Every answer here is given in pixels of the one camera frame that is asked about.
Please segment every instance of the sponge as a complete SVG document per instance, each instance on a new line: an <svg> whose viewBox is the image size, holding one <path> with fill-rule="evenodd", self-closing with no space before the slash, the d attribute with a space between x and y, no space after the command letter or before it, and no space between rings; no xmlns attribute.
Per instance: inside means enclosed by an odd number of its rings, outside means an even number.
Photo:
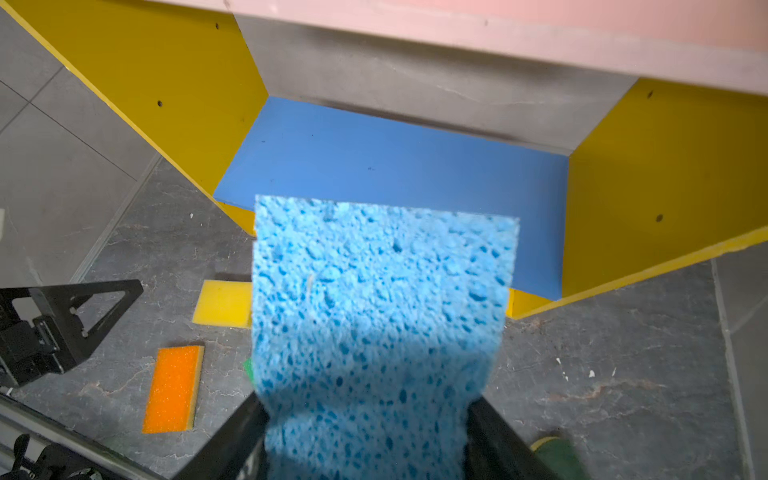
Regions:
<svg viewBox="0 0 768 480"><path fill-rule="evenodd" d="M249 282L205 280L192 323L250 328Z"/></svg>
<svg viewBox="0 0 768 480"><path fill-rule="evenodd" d="M203 350L202 346L180 346L157 353L143 433L192 428Z"/></svg>
<svg viewBox="0 0 768 480"><path fill-rule="evenodd" d="M515 218L259 196L255 388L269 478L464 478Z"/></svg>
<svg viewBox="0 0 768 480"><path fill-rule="evenodd" d="M246 375L248 375L248 379L250 380L251 384L255 385L256 377L253 376L253 367L251 365L251 360L247 359L245 362L243 362L243 369L245 370Z"/></svg>

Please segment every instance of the yellow panel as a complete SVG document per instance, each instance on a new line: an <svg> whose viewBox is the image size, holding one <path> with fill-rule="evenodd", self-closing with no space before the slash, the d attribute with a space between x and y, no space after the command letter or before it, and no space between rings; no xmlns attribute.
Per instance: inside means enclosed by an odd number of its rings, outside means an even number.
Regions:
<svg viewBox="0 0 768 480"><path fill-rule="evenodd" d="M507 316L511 318L520 318L521 315L528 314L533 310L542 308L552 303L540 296L522 292L520 290L509 289L509 302L507 303Z"/></svg>
<svg viewBox="0 0 768 480"><path fill-rule="evenodd" d="M250 282L205 280L192 323L250 328Z"/></svg>
<svg viewBox="0 0 768 480"><path fill-rule="evenodd" d="M564 298L514 318L768 240L767 134L768 98L639 80L571 155Z"/></svg>
<svg viewBox="0 0 768 480"><path fill-rule="evenodd" d="M218 205L224 213L229 215L235 223L240 225L240 228L245 230L246 233L252 237L256 236L256 214L254 212L239 207L233 207L232 205L220 204L219 202L216 202L216 205Z"/></svg>
<svg viewBox="0 0 768 480"><path fill-rule="evenodd" d="M0 5L212 197L267 98L232 15L141 0Z"/></svg>

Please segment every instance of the blue board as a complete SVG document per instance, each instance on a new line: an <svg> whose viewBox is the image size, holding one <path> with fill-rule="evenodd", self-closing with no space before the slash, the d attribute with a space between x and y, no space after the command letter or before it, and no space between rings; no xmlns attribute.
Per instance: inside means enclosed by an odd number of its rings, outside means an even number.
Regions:
<svg viewBox="0 0 768 480"><path fill-rule="evenodd" d="M561 298L568 159L468 135L270 97L214 199L257 194L520 219L512 287Z"/></svg>

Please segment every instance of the floor tile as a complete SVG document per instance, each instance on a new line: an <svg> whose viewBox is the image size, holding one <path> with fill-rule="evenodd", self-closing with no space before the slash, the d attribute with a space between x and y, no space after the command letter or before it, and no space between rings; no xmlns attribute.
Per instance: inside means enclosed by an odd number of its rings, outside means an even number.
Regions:
<svg viewBox="0 0 768 480"><path fill-rule="evenodd" d="M56 57L0 8L0 81L31 100L60 67Z"/></svg>
<svg viewBox="0 0 768 480"><path fill-rule="evenodd" d="M133 178L154 158L152 146L66 69L32 103Z"/></svg>
<svg viewBox="0 0 768 480"><path fill-rule="evenodd" d="M40 284L35 262L27 255L24 242L6 213L0 238L0 288Z"/></svg>
<svg viewBox="0 0 768 480"><path fill-rule="evenodd" d="M755 478L768 478L768 305L762 305L752 319L731 336L733 360L739 376L741 402L750 441Z"/></svg>
<svg viewBox="0 0 768 480"><path fill-rule="evenodd" d="M11 90L8 85L0 83L0 130L24 108L27 101Z"/></svg>
<svg viewBox="0 0 768 480"><path fill-rule="evenodd" d="M715 259L715 263L725 317L733 331L758 303L768 301L768 242L728 253Z"/></svg>
<svg viewBox="0 0 768 480"><path fill-rule="evenodd" d="M485 397L594 480L742 478L709 262L508 321Z"/></svg>
<svg viewBox="0 0 768 480"><path fill-rule="evenodd" d="M161 161L85 278L137 278L144 292L88 361L14 395L172 478L253 391L242 367L250 357L250 331L192 323L205 279L250 282L252 249L252 237ZM145 435L141 422L157 349L182 345L205 345L194 428Z"/></svg>
<svg viewBox="0 0 768 480"><path fill-rule="evenodd" d="M29 104L0 134L0 206L45 284L67 283L135 180Z"/></svg>

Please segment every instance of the orange sponge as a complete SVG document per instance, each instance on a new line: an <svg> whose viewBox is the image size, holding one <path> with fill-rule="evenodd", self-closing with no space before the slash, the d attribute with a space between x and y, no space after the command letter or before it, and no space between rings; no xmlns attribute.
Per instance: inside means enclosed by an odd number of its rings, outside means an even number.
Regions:
<svg viewBox="0 0 768 480"><path fill-rule="evenodd" d="M160 349L152 377L143 433L182 432L192 428L202 346Z"/></svg>

